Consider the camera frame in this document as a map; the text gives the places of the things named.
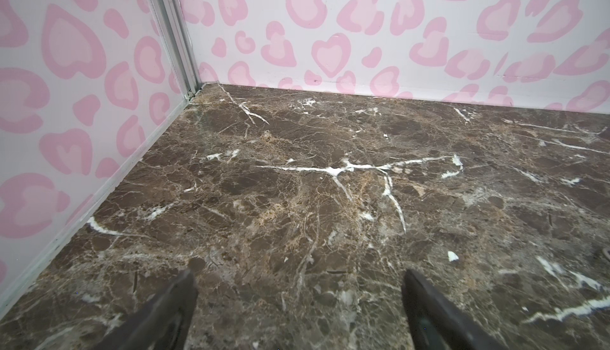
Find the pink leopard print wallpaper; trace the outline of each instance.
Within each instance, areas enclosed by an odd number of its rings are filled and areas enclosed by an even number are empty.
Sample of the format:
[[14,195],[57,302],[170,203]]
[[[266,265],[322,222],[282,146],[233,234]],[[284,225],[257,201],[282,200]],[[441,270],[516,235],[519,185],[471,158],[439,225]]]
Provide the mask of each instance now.
[[0,310],[184,106],[161,44],[147,0],[0,0]]
[[610,113],[610,0],[180,0],[203,80]]

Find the marble floor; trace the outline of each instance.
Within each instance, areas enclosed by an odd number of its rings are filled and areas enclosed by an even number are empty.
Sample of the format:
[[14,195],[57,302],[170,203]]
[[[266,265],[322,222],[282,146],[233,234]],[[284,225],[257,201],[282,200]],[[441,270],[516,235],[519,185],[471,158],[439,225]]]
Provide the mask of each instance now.
[[188,267],[193,350],[410,349],[407,268],[511,349],[610,348],[606,126],[208,85],[0,322],[0,347],[88,348]]

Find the wall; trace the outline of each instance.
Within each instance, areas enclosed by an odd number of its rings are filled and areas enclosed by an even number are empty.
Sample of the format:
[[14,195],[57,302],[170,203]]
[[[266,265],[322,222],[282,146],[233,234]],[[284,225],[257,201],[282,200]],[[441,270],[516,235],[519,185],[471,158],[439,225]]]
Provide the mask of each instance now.
[[0,0],[0,316],[185,105],[147,0]]
[[181,0],[204,80],[610,113],[610,0]]

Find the brown marble floor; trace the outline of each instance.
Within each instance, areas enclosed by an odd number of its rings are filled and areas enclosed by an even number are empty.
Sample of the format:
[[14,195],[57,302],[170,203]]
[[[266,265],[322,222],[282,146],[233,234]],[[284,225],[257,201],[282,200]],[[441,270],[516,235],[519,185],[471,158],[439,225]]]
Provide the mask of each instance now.
[[511,349],[610,348],[610,117],[225,89],[72,238],[1,348],[87,348],[186,267],[190,349],[410,349],[407,268]]

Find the metal frame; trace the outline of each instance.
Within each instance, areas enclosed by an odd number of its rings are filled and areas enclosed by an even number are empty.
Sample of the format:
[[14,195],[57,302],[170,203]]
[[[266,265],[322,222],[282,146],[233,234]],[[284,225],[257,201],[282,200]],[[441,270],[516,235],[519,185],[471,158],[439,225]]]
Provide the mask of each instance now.
[[179,0],[150,0],[165,46],[174,66],[176,81],[183,94],[192,95],[201,88],[190,37],[182,18]]

